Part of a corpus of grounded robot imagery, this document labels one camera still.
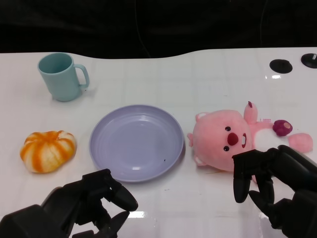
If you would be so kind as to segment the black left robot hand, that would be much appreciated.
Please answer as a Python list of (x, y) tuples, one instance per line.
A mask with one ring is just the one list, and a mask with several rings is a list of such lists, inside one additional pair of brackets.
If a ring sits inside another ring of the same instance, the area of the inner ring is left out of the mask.
[(93, 223), (92, 230), (74, 234), (75, 238), (115, 238), (129, 214), (136, 211), (134, 196), (111, 176), (109, 169), (82, 176), (82, 179), (56, 188), (42, 203), (44, 211), (66, 236), (74, 224)]

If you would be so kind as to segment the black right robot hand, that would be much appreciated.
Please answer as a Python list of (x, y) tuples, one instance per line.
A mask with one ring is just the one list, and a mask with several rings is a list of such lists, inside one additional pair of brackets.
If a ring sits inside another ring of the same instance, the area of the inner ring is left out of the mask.
[[(249, 196), (268, 217), (272, 228), (288, 238), (317, 236), (317, 165), (286, 145), (266, 152), (251, 150), (232, 157), (235, 201)], [(272, 177), (288, 185), (292, 199), (274, 202)]]

